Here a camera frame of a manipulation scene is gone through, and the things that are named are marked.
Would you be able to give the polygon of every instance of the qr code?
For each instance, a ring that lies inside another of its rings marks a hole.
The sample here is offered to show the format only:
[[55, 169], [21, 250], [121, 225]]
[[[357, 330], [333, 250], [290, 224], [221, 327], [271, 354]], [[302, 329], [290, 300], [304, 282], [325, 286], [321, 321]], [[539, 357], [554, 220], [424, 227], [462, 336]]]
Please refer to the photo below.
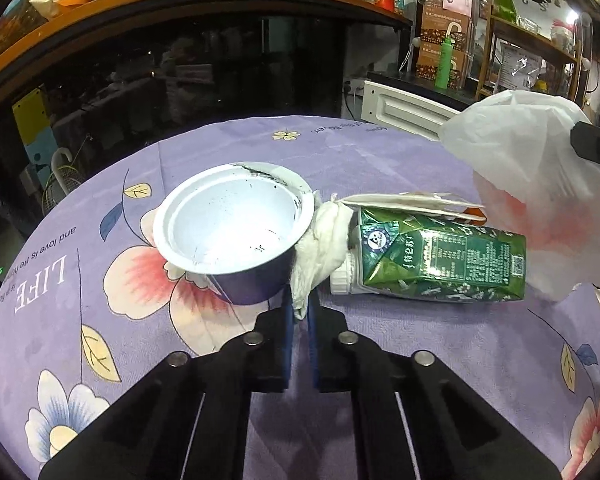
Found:
[[511, 255], [511, 273], [513, 276], [525, 275], [525, 259], [522, 256]]

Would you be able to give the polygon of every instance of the small yellow flower print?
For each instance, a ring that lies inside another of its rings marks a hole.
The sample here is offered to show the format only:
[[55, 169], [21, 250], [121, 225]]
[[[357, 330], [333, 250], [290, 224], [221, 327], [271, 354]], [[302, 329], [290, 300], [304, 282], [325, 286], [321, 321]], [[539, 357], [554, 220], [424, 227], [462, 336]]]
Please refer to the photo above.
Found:
[[273, 140], [296, 140], [300, 134], [298, 132], [275, 132], [272, 136]]

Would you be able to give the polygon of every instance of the white bottle cap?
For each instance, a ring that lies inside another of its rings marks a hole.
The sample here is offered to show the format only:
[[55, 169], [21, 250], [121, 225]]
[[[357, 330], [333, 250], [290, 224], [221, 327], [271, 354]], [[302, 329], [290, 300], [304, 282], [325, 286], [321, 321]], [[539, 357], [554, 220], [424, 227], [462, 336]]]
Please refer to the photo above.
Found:
[[351, 284], [356, 272], [356, 255], [353, 251], [347, 251], [344, 262], [331, 273], [331, 293], [342, 295], [349, 294]]

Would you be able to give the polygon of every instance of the table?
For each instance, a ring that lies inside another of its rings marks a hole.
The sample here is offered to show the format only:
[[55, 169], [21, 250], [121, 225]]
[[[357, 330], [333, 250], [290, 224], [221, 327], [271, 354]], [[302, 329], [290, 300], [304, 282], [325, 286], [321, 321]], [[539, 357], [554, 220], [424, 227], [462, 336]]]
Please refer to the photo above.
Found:
[[[241, 310], [237, 326], [151, 245], [151, 211], [168, 192], [240, 160], [282, 164], [323, 197], [425, 190], [479, 200], [472, 170], [439, 143], [333, 118], [212, 124], [107, 168], [43, 220], [0, 292], [0, 440], [30, 478], [169, 352], [213, 351], [267, 308]], [[563, 478], [599, 445], [600, 306], [591, 285], [559, 304], [532, 290], [507, 304], [322, 300], [386, 350], [437, 354]], [[306, 323], [295, 331], [290, 389], [254, 395], [245, 478], [354, 478], [347, 396], [312, 390]]]

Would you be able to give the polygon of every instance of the green bottle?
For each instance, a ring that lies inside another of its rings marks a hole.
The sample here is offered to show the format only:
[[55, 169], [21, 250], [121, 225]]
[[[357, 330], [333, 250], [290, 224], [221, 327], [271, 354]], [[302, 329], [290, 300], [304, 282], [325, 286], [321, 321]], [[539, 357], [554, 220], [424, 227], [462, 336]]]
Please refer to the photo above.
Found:
[[449, 86], [449, 75], [451, 74], [451, 54], [454, 51], [454, 45], [451, 43], [451, 37], [447, 36], [440, 45], [440, 63], [436, 73], [436, 87], [447, 88]]

